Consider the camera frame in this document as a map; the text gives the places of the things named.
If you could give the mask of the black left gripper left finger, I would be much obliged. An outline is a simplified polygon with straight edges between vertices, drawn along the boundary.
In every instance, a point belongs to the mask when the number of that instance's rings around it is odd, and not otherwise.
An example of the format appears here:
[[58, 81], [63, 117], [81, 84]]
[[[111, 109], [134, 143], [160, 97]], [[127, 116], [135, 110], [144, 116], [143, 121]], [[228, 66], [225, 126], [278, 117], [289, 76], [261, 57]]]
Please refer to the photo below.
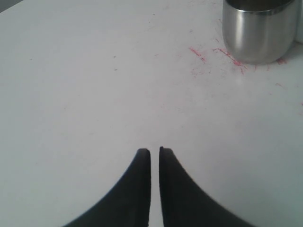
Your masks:
[[136, 152], [128, 169], [93, 207], [68, 227], [147, 227], [151, 205], [151, 155]]

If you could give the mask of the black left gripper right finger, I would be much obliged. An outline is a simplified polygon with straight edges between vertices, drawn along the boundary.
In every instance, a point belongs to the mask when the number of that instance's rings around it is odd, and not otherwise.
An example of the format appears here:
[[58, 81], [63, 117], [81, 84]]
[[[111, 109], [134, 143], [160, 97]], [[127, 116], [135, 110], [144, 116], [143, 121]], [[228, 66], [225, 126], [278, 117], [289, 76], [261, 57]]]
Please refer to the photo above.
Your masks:
[[160, 147], [159, 183], [165, 227], [245, 227], [247, 222], [208, 196], [173, 151]]

